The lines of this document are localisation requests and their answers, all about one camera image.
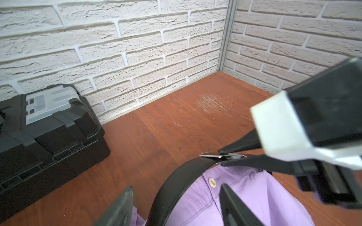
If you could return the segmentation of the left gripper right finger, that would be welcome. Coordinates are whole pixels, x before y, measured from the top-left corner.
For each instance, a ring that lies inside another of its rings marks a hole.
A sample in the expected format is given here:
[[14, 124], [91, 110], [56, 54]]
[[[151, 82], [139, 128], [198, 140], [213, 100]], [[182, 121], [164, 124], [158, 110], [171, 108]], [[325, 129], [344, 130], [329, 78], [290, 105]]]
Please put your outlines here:
[[264, 225], [227, 184], [221, 186], [220, 204], [225, 226]]

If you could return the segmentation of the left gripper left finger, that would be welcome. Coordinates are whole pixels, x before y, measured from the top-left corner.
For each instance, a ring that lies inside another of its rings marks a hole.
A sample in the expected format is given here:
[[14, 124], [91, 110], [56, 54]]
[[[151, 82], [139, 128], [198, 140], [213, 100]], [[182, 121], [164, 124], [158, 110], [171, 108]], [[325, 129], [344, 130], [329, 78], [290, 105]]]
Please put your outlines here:
[[94, 226], [129, 226], [134, 203], [133, 186], [128, 186], [102, 214]]

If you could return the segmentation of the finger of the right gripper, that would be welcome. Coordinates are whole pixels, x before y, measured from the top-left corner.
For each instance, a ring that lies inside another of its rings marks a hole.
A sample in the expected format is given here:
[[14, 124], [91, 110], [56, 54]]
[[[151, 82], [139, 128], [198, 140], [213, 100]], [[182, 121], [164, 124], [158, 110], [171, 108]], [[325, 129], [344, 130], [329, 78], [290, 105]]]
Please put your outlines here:
[[253, 129], [239, 140], [219, 149], [218, 152], [219, 154], [229, 154], [261, 148], [262, 145], [260, 143], [257, 131], [256, 129]]

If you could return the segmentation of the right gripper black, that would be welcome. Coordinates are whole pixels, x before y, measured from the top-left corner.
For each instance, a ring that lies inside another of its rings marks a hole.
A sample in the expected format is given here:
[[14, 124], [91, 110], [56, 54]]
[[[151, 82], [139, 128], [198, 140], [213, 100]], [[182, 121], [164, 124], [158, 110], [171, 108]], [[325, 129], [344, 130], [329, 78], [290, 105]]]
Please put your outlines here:
[[224, 167], [245, 166], [295, 176], [299, 189], [326, 205], [362, 208], [362, 186], [351, 169], [317, 160], [286, 162], [267, 155], [227, 159]]

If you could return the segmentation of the purple trousers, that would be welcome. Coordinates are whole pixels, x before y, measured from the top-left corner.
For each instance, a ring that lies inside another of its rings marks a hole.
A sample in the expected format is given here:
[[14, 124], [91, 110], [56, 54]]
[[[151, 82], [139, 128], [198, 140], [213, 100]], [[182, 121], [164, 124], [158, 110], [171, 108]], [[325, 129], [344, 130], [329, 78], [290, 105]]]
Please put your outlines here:
[[148, 219], [132, 226], [312, 226], [312, 217], [270, 173], [191, 161], [160, 188]]

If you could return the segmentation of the black leather belt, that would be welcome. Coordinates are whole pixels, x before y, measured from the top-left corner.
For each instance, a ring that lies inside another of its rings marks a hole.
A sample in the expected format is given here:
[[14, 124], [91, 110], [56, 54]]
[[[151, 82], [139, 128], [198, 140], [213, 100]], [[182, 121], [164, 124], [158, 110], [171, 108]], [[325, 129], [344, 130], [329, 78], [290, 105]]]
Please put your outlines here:
[[244, 155], [231, 153], [212, 155], [190, 160], [175, 170], [159, 189], [148, 216], [147, 226], [164, 226], [172, 210], [186, 190], [207, 169], [227, 159], [241, 158]]

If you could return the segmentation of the black plastic toolbox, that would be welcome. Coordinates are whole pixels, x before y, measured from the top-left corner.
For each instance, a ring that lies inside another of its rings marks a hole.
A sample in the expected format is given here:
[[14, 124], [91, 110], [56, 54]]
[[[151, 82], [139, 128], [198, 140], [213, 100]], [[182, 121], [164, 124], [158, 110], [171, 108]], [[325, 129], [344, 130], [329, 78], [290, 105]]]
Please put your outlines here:
[[107, 158], [104, 135], [71, 84], [1, 101], [1, 222]]

